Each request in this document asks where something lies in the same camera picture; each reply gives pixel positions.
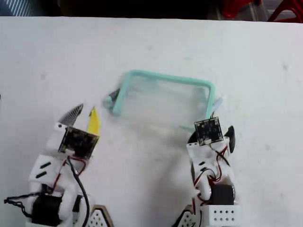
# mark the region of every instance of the red wire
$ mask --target red wire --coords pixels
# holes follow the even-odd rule
[[[85,169],[85,167],[86,167],[86,162],[83,160],[83,159],[81,159],[81,158],[76,158],[76,157],[70,157],[70,159],[72,159],[72,160],[76,160],[76,161],[80,161],[80,162],[82,162],[83,163],[83,168],[79,171],[79,173],[78,173],[78,176],[83,172],[83,170]],[[59,178],[60,178],[60,176],[61,176],[61,169],[62,169],[62,167],[63,166],[65,166],[65,164],[66,164],[66,160],[62,163],[62,166],[61,166],[61,168],[60,168],[60,170],[59,170],[59,173],[58,173],[58,175],[57,175],[57,177],[56,177],[56,179],[55,179],[55,182],[54,182],[54,184],[53,184],[53,191],[55,190],[55,188],[56,188],[56,186],[57,186],[57,183],[58,183],[58,180],[59,180]]]
[[[224,153],[226,152],[226,150],[227,150],[227,146],[225,146],[225,147],[223,148],[223,150],[220,152],[220,154],[224,156]],[[215,180],[212,181],[212,182],[218,182],[218,181],[221,180],[221,177],[222,177],[222,169],[221,169],[221,166],[220,166],[220,164],[219,164],[219,154],[217,155],[216,161],[217,161],[217,164],[218,164],[219,174],[220,174],[220,175],[219,175],[219,177],[218,177],[217,179],[215,179]]]
[[[78,173],[78,176],[80,176],[80,174],[83,172],[83,170],[84,170],[85,167],[86,167],[86,162],[85,162],[83,159],[77,158],[77,157],[70,157],[70,159],[76,160],[76,161],[80,161],[80,162],[83,163],[83,167],[82,167],[82,169],[80,170],[80,172]]]

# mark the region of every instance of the circuit board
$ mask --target circuit board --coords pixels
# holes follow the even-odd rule
[[[99,136],[68,127],[59,147],[59,152],[65,153],[66,149],[74,151],[74,157],[89,159]]]
[[[218,117],[195,122],[195,128],[200,146],[223,140]]]

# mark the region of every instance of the white tabletop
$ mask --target white tabletop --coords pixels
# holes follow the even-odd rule
[[[28,192],[27,178],[55,121],[96,103],[101,140],[82,175],[116,227],[169,227],[193,188],[182,132],[119,123],[101,100],[131,69],[206,79],[224,95],[223,131],[244,227],[300,226],[303,26],[111,18],[0,18],[0,198]],[[0,205],[0,226],[22,226]]]

